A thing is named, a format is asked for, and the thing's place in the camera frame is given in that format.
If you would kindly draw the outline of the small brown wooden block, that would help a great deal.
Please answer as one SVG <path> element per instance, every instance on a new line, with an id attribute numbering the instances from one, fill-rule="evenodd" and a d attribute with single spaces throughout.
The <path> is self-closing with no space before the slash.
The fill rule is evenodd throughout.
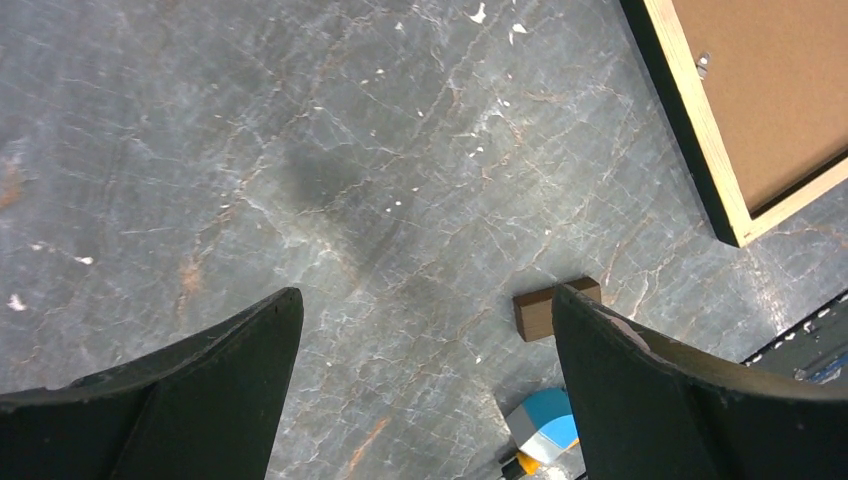
<path id="1" fill-rule="evenodd" d="M 591 277 L 581 277 L 563 283 L 591 299 L 601 302 L 600 284 Z M 554 334 L 552 301 L 556 286 L 520 294 L 512 298 L 517 332 L 524 342 L 534 342 Z"/>

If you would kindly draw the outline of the black picture frame with photo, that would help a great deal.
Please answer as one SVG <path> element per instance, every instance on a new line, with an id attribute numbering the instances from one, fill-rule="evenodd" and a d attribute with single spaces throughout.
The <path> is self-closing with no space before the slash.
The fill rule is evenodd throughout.
<path id="1" fill-rule="evenodd" d="M 847 178 L 843 1 L 625 1 L 716 237 L 743 247 Z"/>

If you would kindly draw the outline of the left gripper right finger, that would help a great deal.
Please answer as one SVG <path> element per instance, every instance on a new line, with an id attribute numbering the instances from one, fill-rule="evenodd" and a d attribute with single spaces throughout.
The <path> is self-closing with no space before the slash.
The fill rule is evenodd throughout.
<path id="1" fill-rule="evenodd" d="M 562 285 L 552 325 L 592 479 L 843 479 L 847 390 L 724 360 Z"/>

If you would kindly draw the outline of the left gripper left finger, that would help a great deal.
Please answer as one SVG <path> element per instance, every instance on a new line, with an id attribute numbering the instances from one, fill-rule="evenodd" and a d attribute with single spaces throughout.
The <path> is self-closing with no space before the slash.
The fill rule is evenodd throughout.
<path id="1" fill-rule="evenodd" d="M 284 288 L 58 389 L 1 398 L 5 479 L 261 479 L 304 320 Z"/>

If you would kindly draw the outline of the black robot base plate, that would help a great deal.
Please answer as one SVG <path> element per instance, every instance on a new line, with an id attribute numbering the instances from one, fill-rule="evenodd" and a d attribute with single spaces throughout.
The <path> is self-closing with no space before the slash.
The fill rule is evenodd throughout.
<path id="1" fill-rule="evenodd" d="M 811 313 L 743 362 L 818 385 L 847 386 L 847 291 Z"/>

